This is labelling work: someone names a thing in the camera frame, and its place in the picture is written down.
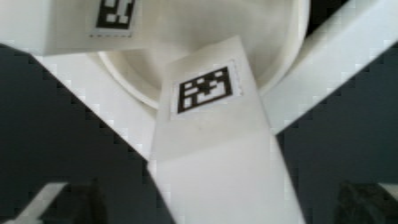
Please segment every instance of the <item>curved white surface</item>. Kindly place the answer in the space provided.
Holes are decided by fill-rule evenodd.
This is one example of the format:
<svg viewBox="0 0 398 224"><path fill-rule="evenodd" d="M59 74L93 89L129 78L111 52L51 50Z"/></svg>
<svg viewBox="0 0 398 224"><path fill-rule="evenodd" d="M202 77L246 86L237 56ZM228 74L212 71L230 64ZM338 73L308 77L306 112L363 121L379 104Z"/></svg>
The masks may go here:
<svg viewBox="0 0 398 224"><path fill-rule="evenodd" d="M397 0L353 0L306 41L287 78L264 96L274 134L397 42L397 9ZM122 88L99 54L36 58L148 159L157 111Z"/></svg>
<svg viewBox="0 0 398 224"><path fill-rule="evenodd" d="M150 48L100 52L111 74L138 99L159 108L164 79L159 68L237 34L266 94L285 77L299 54L308 17L308 0L218 0L212 4L209 1L168 1Z"/></svg>

